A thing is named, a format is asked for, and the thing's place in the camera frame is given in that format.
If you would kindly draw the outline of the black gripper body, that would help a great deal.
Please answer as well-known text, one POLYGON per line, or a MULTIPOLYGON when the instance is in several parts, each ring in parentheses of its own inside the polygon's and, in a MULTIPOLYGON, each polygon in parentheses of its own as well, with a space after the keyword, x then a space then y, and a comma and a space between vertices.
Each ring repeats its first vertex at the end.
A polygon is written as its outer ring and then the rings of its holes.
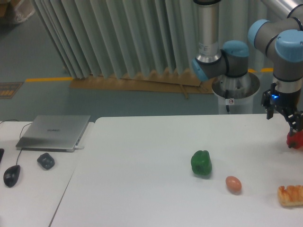
POLYGON ((285 118, 294 113, 303 113, 297 109, 301 90, 296 90, 296 88, 283 90, 282 85, 286 84, 282 81, 273 82, 270 89, 266 90, 261 98, 261 105, 265 110, 271 106, 273 107, 273 113, 277 111, 285 118))

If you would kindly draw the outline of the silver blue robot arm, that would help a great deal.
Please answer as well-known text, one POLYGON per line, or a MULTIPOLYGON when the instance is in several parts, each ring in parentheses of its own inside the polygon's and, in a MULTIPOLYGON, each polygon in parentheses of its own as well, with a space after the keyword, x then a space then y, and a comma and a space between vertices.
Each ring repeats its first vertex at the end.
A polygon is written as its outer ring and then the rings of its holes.
MULTIPOLYGON (((273 63, 273 82, 262 95, 267 118, 282 114, 290 134, 303 129, 303 113, 297 109, 303 84, 303 3, 300 0, 266 0, 279 21, 256 21, 248 31, 248 41, 273 63)), ((220 75, 231 78, 247 73, 248 47, 242 42, 218 45, 219 1, 197 0, 198 53, 192 68, 200 81, 220 75)))

